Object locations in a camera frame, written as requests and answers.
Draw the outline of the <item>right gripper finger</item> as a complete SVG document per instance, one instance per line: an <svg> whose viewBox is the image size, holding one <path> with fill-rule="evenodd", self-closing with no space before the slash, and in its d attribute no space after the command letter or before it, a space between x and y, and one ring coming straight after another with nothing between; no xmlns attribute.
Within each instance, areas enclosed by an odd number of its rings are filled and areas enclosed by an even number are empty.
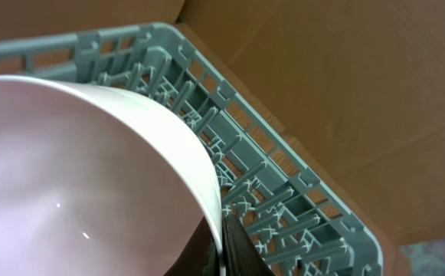
<svg viewBox="0 0 445 276"><path fill-rule="evenodd" d="M223 260L227 276L275 276L236 215L223 218Z"/></svg>

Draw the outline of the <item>pink-white bowl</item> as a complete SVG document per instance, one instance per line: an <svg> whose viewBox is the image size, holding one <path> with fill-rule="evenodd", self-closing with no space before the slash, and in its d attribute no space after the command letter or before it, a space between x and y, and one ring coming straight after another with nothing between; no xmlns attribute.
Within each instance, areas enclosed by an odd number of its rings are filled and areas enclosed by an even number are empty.
<svg viewBox="0 0 445 276"><path fill-rule="evenodd" d="M128 90L0 75L0 275L163 275L220 255L195 133Z"/></svg>

